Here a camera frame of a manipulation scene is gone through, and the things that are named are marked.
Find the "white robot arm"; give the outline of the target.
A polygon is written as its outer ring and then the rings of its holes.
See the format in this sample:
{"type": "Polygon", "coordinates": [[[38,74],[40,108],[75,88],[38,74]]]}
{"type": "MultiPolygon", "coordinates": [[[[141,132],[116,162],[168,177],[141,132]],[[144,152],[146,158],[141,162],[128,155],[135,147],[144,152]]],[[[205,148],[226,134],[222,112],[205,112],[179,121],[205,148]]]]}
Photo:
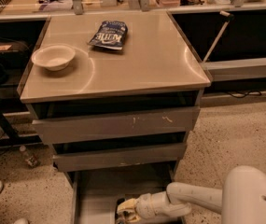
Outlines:
{"type": "Polygon", "coordinates": [[[163,192],[147,193],[120,203],[116,221],[136,224],[163,217],[183,217],[193,205],[221,215],[221,224],[266,224],[266,174],[237,166],[222,189],[172,182],[163,192]]]}

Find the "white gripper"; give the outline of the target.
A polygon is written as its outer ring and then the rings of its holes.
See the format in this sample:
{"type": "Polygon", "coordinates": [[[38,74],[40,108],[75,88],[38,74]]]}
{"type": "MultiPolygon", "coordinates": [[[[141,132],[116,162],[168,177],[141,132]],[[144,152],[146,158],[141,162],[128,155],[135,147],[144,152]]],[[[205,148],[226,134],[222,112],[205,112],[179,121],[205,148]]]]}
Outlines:
{"type": "Polygon", "coordinates": [[[172,204],[166,191],[131,198],[120,203],[117,208],[117,213],[122,213],[121,216],[125,216],[130,224],[158,217],[182,217],[190,212],[189,203],[172,204]]]}

